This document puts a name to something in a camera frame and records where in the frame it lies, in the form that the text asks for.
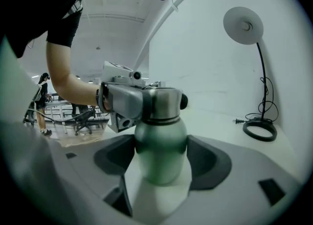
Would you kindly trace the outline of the person's left hand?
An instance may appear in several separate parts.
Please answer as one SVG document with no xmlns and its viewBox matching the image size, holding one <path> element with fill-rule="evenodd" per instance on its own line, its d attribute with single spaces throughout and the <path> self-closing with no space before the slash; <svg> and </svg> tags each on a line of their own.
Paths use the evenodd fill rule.
<svg viewBox="0 0 313 225">
<path fill-rule="evenodd" d="M 99 99 L 101 100 L 101 106 L 104 112 L 110 113 L 112 111 L 112 107 L 110 101 L 108 100 L 109 90 L 107 87 L 101 88 L 101 92 L 99 93 Z"/>
</svg>

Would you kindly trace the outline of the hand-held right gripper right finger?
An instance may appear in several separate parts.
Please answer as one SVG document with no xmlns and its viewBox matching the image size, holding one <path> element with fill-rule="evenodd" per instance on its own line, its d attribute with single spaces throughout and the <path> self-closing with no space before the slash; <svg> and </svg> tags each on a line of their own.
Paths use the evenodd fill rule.
<svg viewBox="0 0 313 225">
<path fill-rule="evenodd" d="M 218 140 L 188 136 L 192 181 L 173 225 L 269 225 L 300 183 L 266 155 Z"/>
</svg>

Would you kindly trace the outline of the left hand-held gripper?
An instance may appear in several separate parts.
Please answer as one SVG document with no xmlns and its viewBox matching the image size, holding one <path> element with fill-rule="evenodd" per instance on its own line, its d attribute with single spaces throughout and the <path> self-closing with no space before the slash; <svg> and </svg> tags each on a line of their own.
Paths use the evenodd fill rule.
<svg viewBox="0 0 313 225">
<path fill-rule="evenodd" d="M 137 124 L 139 120 L 147 120 L 152 112 L 152 100 L 149 93 L 143 90 L 145 82 L 139 71 L 105 61 L 98 91 L 98 106 L 104 112 L 99 99 L 101 88 L 109 90 L 109 101 L 112 107 L 109 127 L 119 133 Z M 188 97 L 181 96 L 180 109 L 188 106 Z"/>
</svg>

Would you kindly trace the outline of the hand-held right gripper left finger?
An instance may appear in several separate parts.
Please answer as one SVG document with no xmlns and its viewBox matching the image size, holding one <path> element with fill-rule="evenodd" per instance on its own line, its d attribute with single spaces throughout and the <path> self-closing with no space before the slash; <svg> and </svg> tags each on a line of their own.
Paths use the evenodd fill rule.
<svg viewBox="0 0 313 225">
<path fill-rule="evenodd" d="M 5 124 L 4 161 L 17 187 L 55 220 L 130 220 L 125 173 L 134 137 L 64 148 L 23 124 Z"/>
</svg>

